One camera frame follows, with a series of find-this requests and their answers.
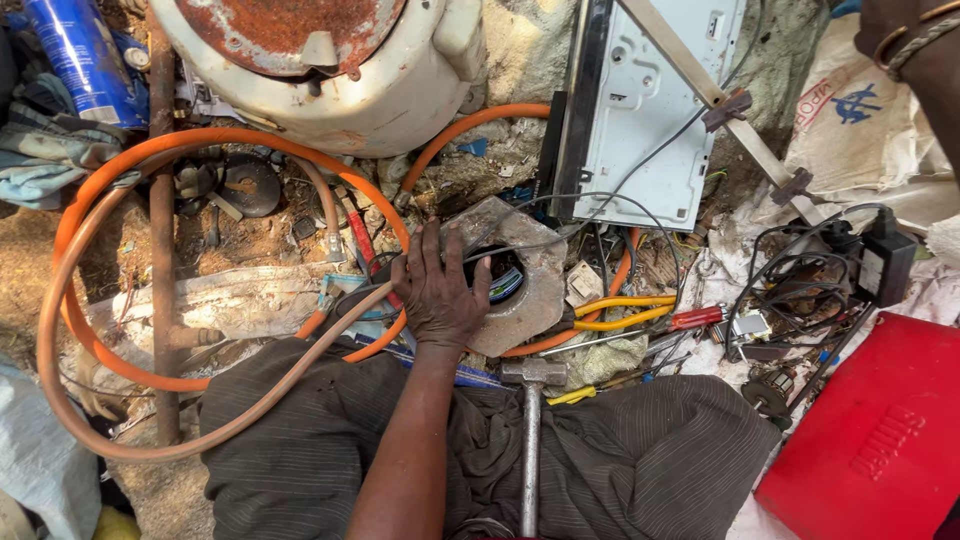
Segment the red toolbox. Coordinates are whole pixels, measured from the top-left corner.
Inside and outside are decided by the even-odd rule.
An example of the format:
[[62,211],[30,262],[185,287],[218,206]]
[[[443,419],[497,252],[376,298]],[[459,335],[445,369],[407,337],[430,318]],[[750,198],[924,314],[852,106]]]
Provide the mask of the red toolbox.
[[880,321],[756,490],[803,540],[929,540],[960,495],[960,330]]

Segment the bracelet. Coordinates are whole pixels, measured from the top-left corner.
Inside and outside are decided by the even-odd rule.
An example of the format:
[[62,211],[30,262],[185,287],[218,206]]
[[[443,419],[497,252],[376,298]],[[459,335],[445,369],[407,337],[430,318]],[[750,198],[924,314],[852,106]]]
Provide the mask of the bracelet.
[[903,65],[906,64],[907,61],[913,58],[921,49],[940,37],[949,34],[958,27],[960,27],[960,15],[937,23],[919,37],[914,38],[913,41],[907,43],[906,46],[900,49],[893,59],[890,60],[890,64],[887,66],[887,76],[897,83],[902,82],[903,77],[900,74],[900,70],[903,69]]
[[[920,22],[921,22],[921,23],[927,22],[927,21],[929,21],[929,20],[931,20],[931,19],[934,19],[934,18],[936,18],[936,17],[939,17],[940,15],[943,15],[943,14],[946,14],[946,13],[949,13],[949,12],[952,12],[952,11],[954,11],[954,10],[960,10],[960,0],[953,0],[953,1],[951,1],[951,2],[947,2],[947,3],[944,4],[943,6],[940,6],[939,8],[930,10],[929,12],[926,12],[926,13],[920,15]],[[910,54],[908,54],[907,57],[903,60],[903,62],[898,66],[898,69],[897,69],[896,71],[899,72],[899,71],[900,71],[900,68],[903,66],[903,64],[906,63],[906,61],[910,60],[910,57],[912,57],[914,54],[916,54],[917,51],[919,51],[920,49],[924,48],[928,43],[930,43],[931,41],[933,41],[933,40],[936,39],[937,37],[940,37],[940,36],[942,36],[943,34],[949,32],[949,30],[944,30],[944,31],[942,31],[940,34],[937,34],[937,35],[934,36],[934,37],[929,37],[929,36],[927,35],[927,36],[926,36],[926,41],[924,41],[923,44],[919,45],[918,48],[916,48],[916,49],[914,49],[913,51],[911,51]],[[874,64],[876,65],[877,68],[880,69],[880,71],[883,71],[884,73],[889,73],[889,72],[890,72],[890,65],[883,62],[883,57],[886,55],[887,49],[890,48],[890,45],[893,45],[893,44],[894,44],[894,41],[900,39],[901,37],[903,37],[903,36],[904,36],[907,32],[909,32],[909,31],[910,31],[909,27],[901,26],[901,27],[897,28],[897,30],[893,31],[893,33],[891,33],[890,36],[887,36],[887,37],[886,37],[883,41],[881,41],[880,44],[877,46],[876,51],[874,51]],[[907,45],[907,47],[909,47],[910,45],[914,45],[914,42],[915,42],[915,41],[917,41],[917,40],[915,39],[914,41],[911,41],[911,42]],[[895,75],[891,76],[891,79],[893,79],[894,81],[900,82],[900,75],[899,75],[899,74],[895,74]]]

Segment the blue spray can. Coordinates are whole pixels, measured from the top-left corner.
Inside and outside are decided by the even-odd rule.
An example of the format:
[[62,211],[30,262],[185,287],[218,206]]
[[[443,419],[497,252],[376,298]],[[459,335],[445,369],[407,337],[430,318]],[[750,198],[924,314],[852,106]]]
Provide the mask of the blue spray can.
[[80,118],[120,128],[145,129],[150,112],[137,102],[133,82],[93,0],[25,0],[57,76]]

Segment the hexagonal metal block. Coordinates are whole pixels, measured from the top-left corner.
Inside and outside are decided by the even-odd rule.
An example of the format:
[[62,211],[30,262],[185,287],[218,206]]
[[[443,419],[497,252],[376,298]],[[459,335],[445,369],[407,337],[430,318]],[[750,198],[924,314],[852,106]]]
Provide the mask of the hexagonal metal block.
[[[441,235],[445,238],[450,225],[457,223],[463,232],[466,247],[511,208],[499,197],[488,197],[444,223]],[[544,248],[515,252],[523,265],[523,284],[513,296],[491,306],[483,327],[467,343],[473,351],[486,356],[500,356],[548,330],[564,314],[566,290],[566,240],[526,214],[514,212],[481,244],[482,247],[494,244],[517,247],[551,240],[557,241]]]

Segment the red screwdriver handle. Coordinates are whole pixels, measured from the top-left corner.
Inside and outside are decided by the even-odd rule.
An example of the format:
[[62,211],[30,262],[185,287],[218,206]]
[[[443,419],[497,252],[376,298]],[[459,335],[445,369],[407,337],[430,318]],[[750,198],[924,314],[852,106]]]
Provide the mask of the red screwdriver handle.
[[726,316],[727,314],[720,306],[704,307],[686,313],[677,313],[673,316],[670,330],[686,330],[710,323],[719,323],[724,320]]

